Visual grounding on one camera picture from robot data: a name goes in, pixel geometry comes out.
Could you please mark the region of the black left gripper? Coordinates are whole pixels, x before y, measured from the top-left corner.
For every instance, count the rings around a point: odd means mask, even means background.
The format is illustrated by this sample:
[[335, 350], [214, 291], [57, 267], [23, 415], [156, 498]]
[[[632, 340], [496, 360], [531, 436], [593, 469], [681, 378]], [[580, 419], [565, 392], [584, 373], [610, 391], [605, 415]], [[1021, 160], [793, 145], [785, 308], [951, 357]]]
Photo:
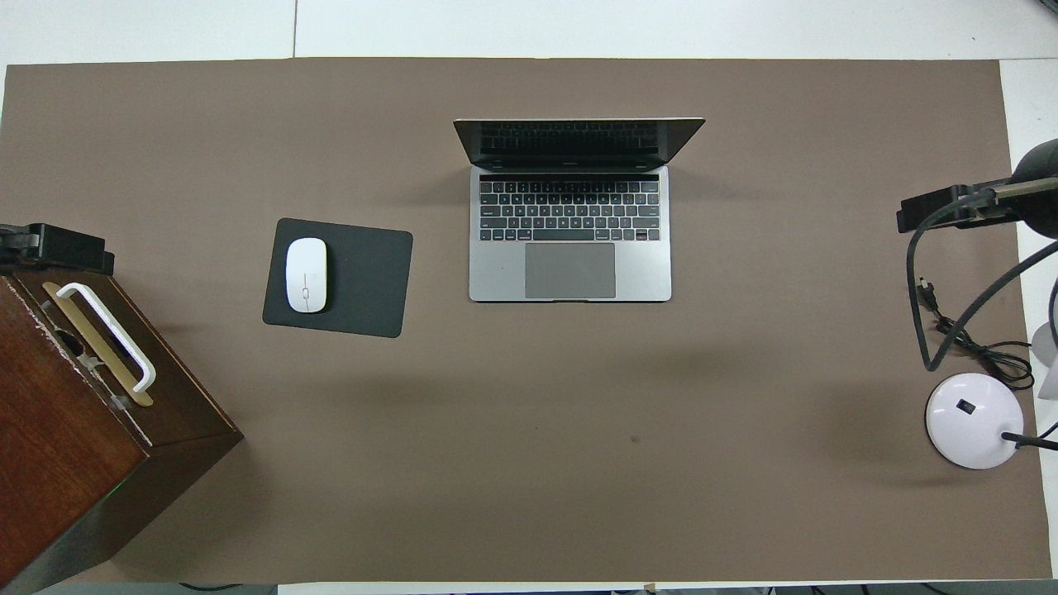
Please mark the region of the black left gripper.
[[[31, 236], [36, 244], [29, 247]], [[75, 232], [60, 226], [4, 226], [1, 223], [1, 267], [19, 266], [24, 257], [37, 267], [58, 267], [113, 275], [116, 256], [106, 251], [98, 236]]]

